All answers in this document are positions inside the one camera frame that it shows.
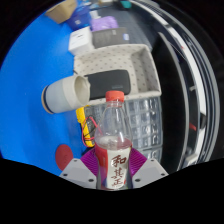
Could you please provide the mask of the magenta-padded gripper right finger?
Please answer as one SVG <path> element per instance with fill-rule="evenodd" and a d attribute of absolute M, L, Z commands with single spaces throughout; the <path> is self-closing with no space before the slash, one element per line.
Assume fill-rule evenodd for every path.
<path fill-rule="evenodd" d="M 131 149 L 127 176 L 129 189 L 144 187 L 167 175 L 166 170 L 156 159 L 147 159 L 138 150 Z"/>

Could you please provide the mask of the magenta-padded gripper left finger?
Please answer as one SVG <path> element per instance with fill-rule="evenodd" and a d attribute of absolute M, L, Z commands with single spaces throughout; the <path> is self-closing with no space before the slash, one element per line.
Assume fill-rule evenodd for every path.
<path fill-rule="evenodd" d="M 98 160 L 93 149 L 80 159 L 74 158 L 71 150 L 59 152 L 60 177 L 84 188 L 96 189 L 99 173 Z"/>

